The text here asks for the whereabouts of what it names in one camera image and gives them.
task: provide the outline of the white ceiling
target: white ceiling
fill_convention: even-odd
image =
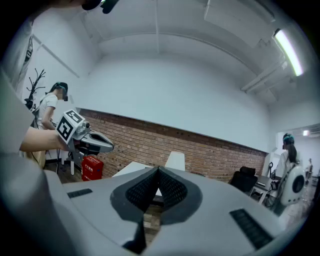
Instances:
[[[103,14],[100,7],[77,11],[88,36],[104,55],[157,53],[156,0],[120,0],[109,14]],[[68,19],[75,10],[62,15]],[[283,56],[272,35],[288,21],[268,1],[262,6],[258,0],[157,0],[160,54],[181,54],[210,63],[234,75],[239,88]],[[296,87],[287,61],[247,93],[271,105],[282,92]]]

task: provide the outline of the ponytail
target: ponytail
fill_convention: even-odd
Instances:
[[[291,134],[286,133],[283,136],[283,144],[286,145],[286,149],[288,150],[288,159],[290,163],[299,164],[299,161],[297,161],[297,150],[294,137]]]
[[[58,83],[55,83],[55,84],[52,86],[51,90],[48,91],[48,92],[46,92],[45,95],[47,95],[47,94],[49,94],[49,93],[52,93],[52,92],[56,89],[57,84],[58,84]]]
[[[297,163],[297,150],[296,150],[295,145],[289,144],[287,146],[287,149],[288,149],[288,158],[289,158],[290,163],[298,164]]]

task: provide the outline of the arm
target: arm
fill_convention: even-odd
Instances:
[[[54,149],[68,151],[67,145],[55,130],[39,130],[32,127],[29,127],[20,146],[20,150],[23,152]]]
[[[48,130],[55,130],[56,128],[54,125],[50,122],[50,118],[54,114],[55,107],[53,106],[47,106],[44,112],[44,115],[42,117],[41,123],[42,125],[47,128]]]

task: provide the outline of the coat rack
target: coat rack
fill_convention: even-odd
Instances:
[[[35,80],[35,82],[32,82],[32,81],[31,81],[31,78],[29,77],[29,80],[30,80],[30,82],[31,82],[31,89],[29,89],[29,88],[27,87],[27,90],[30,92],[30,95],[29,95],[29,98],[25,98],[25,99],[24,99],[24,101],[26,102],[25,106],[26,106],[29,110],[30,110],[30,109],[32,108],[32,106],[34,105],[34,94],[37,93],[36,90],[37,90],[37,89],[40,89],[40,88],[45,88],[45,87],[38,87],[38,88],[37,88],[37,84],[38,84],[40,78],[44,78],[44,77],[45,77],[45,76],[44,76],[44,74],[46,73],[46,72],[44,72],[45,70],[43,69],[43,70],[41,71],[40,75],[38,74],[38,71],[37,71],[36,68],[35,68],[34,70],[35,70],[35,72],[36,72],[36,80]]]

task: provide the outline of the vr headset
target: vr headset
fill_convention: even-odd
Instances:
[[[285,150],[285,145],[289,144],[289,140],[291,140],[291,142],[295,142],[295,138],[291,135],[286,133],[286,136],[283,138],[283,145],[282,145],[282,149]]]
[[[68,84],[65,82],[57,82],[55,88],[62,89],[62,98],[65,102],[68,101]]]
[[[82,8],[86,11],[90,11],[96,8],[102,1],[101,0],[87,0],[85,4],[82,5]],[[100,6],[104,14],[109,14],[119,0],[105,0]]]

